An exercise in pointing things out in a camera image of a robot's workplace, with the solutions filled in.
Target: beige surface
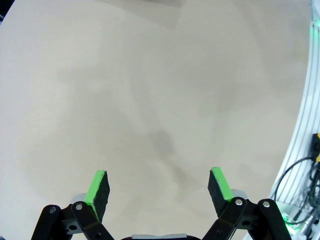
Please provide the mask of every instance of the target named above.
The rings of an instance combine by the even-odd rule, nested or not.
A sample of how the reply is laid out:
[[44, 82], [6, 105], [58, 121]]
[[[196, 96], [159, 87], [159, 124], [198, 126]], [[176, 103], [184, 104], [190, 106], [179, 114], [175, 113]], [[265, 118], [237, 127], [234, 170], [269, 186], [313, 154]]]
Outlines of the beige surface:
[[0, 234], [30, 239], [42, 208], [66, 206], [97, 169], [117, 240], [202, 237], [212, 166], [266, 197], [308, 24], [307, 0], [16, 0], [0, 26]]

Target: green tape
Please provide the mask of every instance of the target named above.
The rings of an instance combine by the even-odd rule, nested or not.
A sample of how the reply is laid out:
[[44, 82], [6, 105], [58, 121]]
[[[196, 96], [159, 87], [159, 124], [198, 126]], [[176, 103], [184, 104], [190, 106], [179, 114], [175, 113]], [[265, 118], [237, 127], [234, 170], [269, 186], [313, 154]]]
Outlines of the green tape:
[[99, 217], [97, 214], [96, 207], [94, 205], [94, 200], [99, 190], [101, 180], [105, 174], [106, 174], [106, 171], [103, 171], [103, 170], [96, 171], [94, 178], [91, 182], [90, 188], [84, 198], [84, 202], [93, 210], [93, 213], [95, 214], [97, 219], [99, 219]]
[[213, 173], [213, 176], [219, 185], [223, 199], [229, 202], [234, 198], [234, 194], [229, 187], [229, 184], [225, 178], [224, 173], [221, 170], [221, 167], [213, 167], [211, 168], [211, 172]]

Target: bolt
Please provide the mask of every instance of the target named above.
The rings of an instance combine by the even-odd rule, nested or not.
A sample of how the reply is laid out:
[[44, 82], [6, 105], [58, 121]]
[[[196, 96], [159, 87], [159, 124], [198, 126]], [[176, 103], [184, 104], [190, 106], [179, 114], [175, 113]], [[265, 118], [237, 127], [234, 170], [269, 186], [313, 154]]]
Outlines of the bolt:
[[269, 207], [270, 207], [270, 203], [267, 202], [267, 201], [264, 201], [264, 202], [262, 203], [262, 205], [263, 205], [265, 208], [269, 208]]
[[241, 206], [242, 205], [242, 200], [241, 199], [235, 200], [235, 204], [237, 204], [238, 206]]
[[56, 210], [57, 210], [56, 207], [52, 206], [50, 207], [49, 213], [53, 214]]
[[81, 203], [77, 204], [77, 205], [75, 206], [75, 209], [81, 210], [81, 209], [82, 209], [82, 204], [81, 204]]

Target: silver screw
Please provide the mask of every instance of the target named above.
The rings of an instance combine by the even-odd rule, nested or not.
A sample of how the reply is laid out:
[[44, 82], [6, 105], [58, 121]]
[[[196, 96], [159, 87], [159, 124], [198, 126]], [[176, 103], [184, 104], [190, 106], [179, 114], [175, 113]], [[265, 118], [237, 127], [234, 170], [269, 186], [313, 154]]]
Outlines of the silver screw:
[[241, 199], [235, 200], [235, 204], [237, 204], [238, 206], [241, 206], [242, 205], [242, 200]]
[[52, 206], [50, 207], [49, 213], [53, 214], [56, 210], [57, 210], [56, 207]]
[[77, 205], [75, 206], [75, 209], [81, 210], [81, 209], [82, 209], [82, 204], [81, 204], [81, 203], [77, 204]]
[[262, 205], [263, 205], [265, 208], [269, 208], [269, 207], [270, 207], [270, 203], [267, 202], [267, 201], [264, 201], [264, 202], [262, 203]]

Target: white table surface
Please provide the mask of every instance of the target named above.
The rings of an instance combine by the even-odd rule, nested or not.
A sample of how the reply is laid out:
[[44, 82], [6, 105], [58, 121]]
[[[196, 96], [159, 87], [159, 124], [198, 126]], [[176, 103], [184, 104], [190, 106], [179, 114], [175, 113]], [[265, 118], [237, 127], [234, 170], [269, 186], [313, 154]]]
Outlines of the white table surface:
[[307, 0], [16, 0], [0, 26], [0, 235], [30, 239], [97, 169], [116, 240], [203, 237], [213, 166], [266, 197], [308, 37]]

